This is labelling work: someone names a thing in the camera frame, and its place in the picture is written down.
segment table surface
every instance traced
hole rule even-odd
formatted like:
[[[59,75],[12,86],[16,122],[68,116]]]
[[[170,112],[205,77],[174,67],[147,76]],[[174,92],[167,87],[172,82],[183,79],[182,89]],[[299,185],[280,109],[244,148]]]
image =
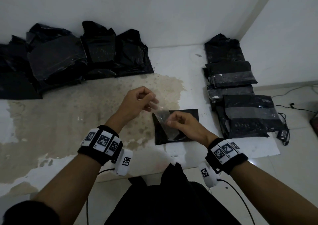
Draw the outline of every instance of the table surface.
[[[201,124],[221,135],[206,91],[203,45],[153,48],[149,57],[155,74],[87,81],[53,90],[43,100],[0,100],[0,196],[42,189],[77,154],[87,132],[103,124],[127,91],[138,86],[153,90],[170,110],[198,109]],[[133,150],[128,174],[105,172],[96,182],[160,173],[175,162],[183,169],[197,167],[207,154],[196,142],[155,146],[147,112],[124,127],[120,138]],[[279,154],[273,136],[233,140],[250,159]],[[108,162],[101,170],[110,167]]]

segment white wall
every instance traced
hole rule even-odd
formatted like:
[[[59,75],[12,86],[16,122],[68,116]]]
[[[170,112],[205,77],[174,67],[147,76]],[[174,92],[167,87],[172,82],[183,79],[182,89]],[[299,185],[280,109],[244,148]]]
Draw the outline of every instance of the white wall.
[[[36,22],[82,34],[84,20],[134,28],[148,47],[201,44],[220,32],[230,38],[258,0],[0,0],[0,43]]]
[[[318,80],[318,0],[269,0],[241,47],[257,86]]]

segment right hand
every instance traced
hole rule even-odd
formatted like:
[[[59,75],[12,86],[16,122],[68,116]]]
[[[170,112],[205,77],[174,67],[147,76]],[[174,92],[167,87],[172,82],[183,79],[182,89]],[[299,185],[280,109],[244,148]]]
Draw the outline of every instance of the right hand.
[[[197,141],[206,148],[217,138],[189,113],[175,111],[168,117],[166,124],[182,131],[188,138]]]

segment left hand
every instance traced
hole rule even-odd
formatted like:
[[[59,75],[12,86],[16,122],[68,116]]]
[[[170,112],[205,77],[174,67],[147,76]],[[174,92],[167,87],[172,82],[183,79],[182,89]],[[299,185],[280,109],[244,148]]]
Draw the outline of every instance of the left hand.
[[[150,102],[159,103],[156,99],[156,95],[148,88],[142,86],[128,91],[116,113],[109,118],[105,125],[119,133],[121,129],[129,121],[136,118],[142,110],[151,112],[152,108],[155,109],[156,106]]]

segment wristband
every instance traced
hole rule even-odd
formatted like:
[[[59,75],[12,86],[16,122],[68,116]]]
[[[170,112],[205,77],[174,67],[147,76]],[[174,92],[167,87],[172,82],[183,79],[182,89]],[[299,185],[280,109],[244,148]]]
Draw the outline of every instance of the wristband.
[[[208,155],[205,159],[215,173],[219,174],[224,171],[230,174],[236,165],[248,160],[248,157],[240,151],[240,147],[236,143],[220,138],[209,145]]]
[[[103,166],[109,160],[116,163],[121,148],[118,134],[110,127],[100,125],[89,131],[77,152],[93,158]]]

